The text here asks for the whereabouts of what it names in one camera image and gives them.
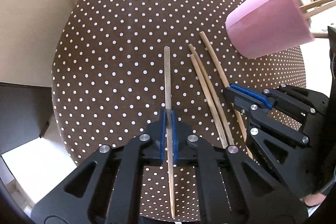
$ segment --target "pink cup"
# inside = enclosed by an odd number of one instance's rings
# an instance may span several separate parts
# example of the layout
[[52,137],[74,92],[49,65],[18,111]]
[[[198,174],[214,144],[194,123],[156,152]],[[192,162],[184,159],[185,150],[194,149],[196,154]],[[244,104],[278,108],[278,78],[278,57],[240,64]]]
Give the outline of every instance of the pink cup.
[[232,45],[250,59],[314,40],[297,0],[246,0],[225,24]]

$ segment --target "chopstick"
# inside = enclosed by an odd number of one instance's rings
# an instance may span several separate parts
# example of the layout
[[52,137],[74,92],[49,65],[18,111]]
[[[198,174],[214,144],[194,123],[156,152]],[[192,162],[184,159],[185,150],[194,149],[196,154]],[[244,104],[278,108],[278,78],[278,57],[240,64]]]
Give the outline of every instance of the chopstick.
[[165,104],[167,115],[167,155],[168,155],[168,183],[171,217],[175,218],[175,192],[174,192],[174,167],[173,167],[173,132],[171,120],[171,77],[170,77],[170,48],[164,48],[165,70]]
[[196,71],[197,77],[199,79],[199,82],[201,83],[201,87],[202,87],[203,93],[205,95],[205,98],[208,102],[208,106],[210,108],[212,118],[215,122],[215,127],[217,129],[217,133],[219,135],[220,142],[222,144],[222,147],[226,148],[228,146],[228,144],[227,144],[227,140],[226,140],[226,137],[225,137],[224,129],[223,129],[223,126],[222,126],[221,121],[219,119],[219,116],[218,116],[216,107],[214,105],[214,102],[211,98],[211,94],[209,92],[208,86],[207,86],[207,84],[205,82],[205,79],[202,75],[201,69],[200,69],[200,67],[197,63],[196,57],[193,54],[191,54],[190,58],[191,58],[191,62],[193,63],[193,66],[195,68],[195,71]]
[[312,35],[315,38],[329,38],[329,35],[327,32],[313,32]]
[[308,18],[310,18],[310,17],[312,17],[314,15],[317,15],[317,14],[319,14],[321,12],[324,12],[325,10],[328,10],[329,8],[332,8],[334,6],[336,6],[336,0],[330,2],[330,3],[326,4],[326,5],[323,5],[323,6],[319,7],[319,8],[316,8],[315,10],[313,10],[311,12],[303,14],[303,19],[308,19]]
[[312,3],[301,6],[300,9],[301,9],[302,12],[305,12],[308,9],[312,9],[312,8],[317,7],[317,6],[321,6],[321,5],[326,4],[328,2],[331,2],[331,1],[333,1],[333,0],[317,0],[317,1],[314,1]]
[[[223,70],[223,68],[222,68],[222,66],[221,66],[221,64],[220,64],[220,62],[219,62],[219,60],[218,60],[218,58],[216,56],[216,53],[215,53],[215,51],[213,50],[213,48],[212,48],[212,46],[210,44],[209,39],[207,38],[207,36],[205,35],[204,32],[200,32],[199,35],[201,36],[201,38],[202,38],[205,46],[208,48],[208,52],[209,52],[209,54],[211,56],[212,61],[215,64],[215,67],[216,67],[216,69],[217,69],[217,71],[219,73],[219,77],[221,78],[224,87],[230,86],[230,84],[229,84],[229,82],[228,82],[228,80],[226,78],[226,75],[224,73],[224,70]],[[244,142],[246,142],[246,135],[247,134],[246,134],[246,128],[245,128],[245,125],[244,125],[244,122],[243,122],[243,118],[242,118],[242,116],[241,116],[241,114],[240,114],[239,111],[237,111],[235,109],[234,109],[234,111],[235,111],[235,114],[236,114],[236,117],[237,117],[237,121],[238,121],[240,130],[241,130],[241,133],[243,135]],[[251,151],[247,147],[246,147],[246,149],[247,149],[249,157],[252,159],[253,157],[252,157]]]
[[213,99],[213,101],[214,101],[214,103],[216,105],[217,111],[219,113],[219,117],[220,117],[220,119],[222,121],[222,125],[223,125],[223,127],[225,129],[226,137],[227,137],[227,140],[228,140],[228,144],[229,145],[234,145],[235,141],[234,141],[234,139],[232,137],[232,133],[231,133],[229,124],[227,122],[227,119],[226,119],[224,110],[222,108],[222,105],[221,105],[221,103],[220,103],[220,101],[219,101],[219,99],[217,97],[216,91],[215,91],[215,89],[214,89],[214,87],[213,87],[213,85],[212,85],[212,83],[211,83],[211,81],[209,79],[209,75],[208,75],[208,73],[207,73],[204,65],[202,64],[202,61],[199,58],[199,56],[198,56],[196,50],[194,49],[193,45],[189,44],[188,46],[189,46],[189,49],[190,49],[191,53],[195,56],[197,64],[199,65],[199,68],[201,69],[202,75],[203,75],[203,77],[205,79],[205,82],[206,82],[206,84],[208,86],[208,89],[210,90],[212,99]]

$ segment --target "hand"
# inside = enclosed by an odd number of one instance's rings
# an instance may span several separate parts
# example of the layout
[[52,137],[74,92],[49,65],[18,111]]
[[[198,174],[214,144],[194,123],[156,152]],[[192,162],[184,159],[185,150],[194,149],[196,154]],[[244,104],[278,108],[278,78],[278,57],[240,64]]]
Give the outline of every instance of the hand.
[[321,204],[325,198],[326,198],[325,195],[321,193],[317,193],[317,194],[311,194],[311,195],[304,197],[303,201],[305,202],[307,206],[312,207],[312,206]]

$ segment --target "table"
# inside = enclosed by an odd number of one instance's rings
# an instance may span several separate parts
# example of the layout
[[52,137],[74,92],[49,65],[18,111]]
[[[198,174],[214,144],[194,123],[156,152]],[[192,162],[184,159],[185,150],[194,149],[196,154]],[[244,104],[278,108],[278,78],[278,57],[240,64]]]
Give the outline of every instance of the table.
[[[204,48],[204,31],[231,83],[258,89],[280,83],[305,87],[299,47],[248,60],[232,46],[226,16],[244,0],[79,0],[52,67],[53,105],[65,146],[80,164],[98,145],[122,146],[158,120],[164,107],[163,49],[171,49],[172,107],[194,133],[221,146],[189,58],[193,43],[211,77],[239,148],[244,142],[218,73]],[[281,113],[275,117],[292,126]],[[175,221],[199,220],[193,168],[174,169]],[[171,220],[167,165],[146,167],[141,214]]]

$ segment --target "metal bolt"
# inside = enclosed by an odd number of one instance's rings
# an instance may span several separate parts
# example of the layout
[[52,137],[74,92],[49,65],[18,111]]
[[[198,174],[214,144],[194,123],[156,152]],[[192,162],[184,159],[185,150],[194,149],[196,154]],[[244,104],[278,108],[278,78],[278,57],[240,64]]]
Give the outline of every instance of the metal bolt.
[[148,134],[140,135],[139,139],[143,142],[148,141],[151,137]]
[[309,143],[309,138],[308,138],[307,136],[303,136],[303,137],[302,137],[302,142],[303,142],[304,144]]
[[259,130],[254,127],[254,128],[251,128],[250,133],[251,133],[251,135],[255,136],[259,133]]
[[188,141],[190,142],[195,142],[198,140],[198,137],[196,135],[189,135],[188,136]]
[[110,151],[110,147],[108,145],[102,145],[100,148],[99,148],[99,152],[100,153],[107,153]]
[[230,145],[227,150],[231,153],[231,154],[235,154],[238,152],[238,147],[236,147],[235,145]]

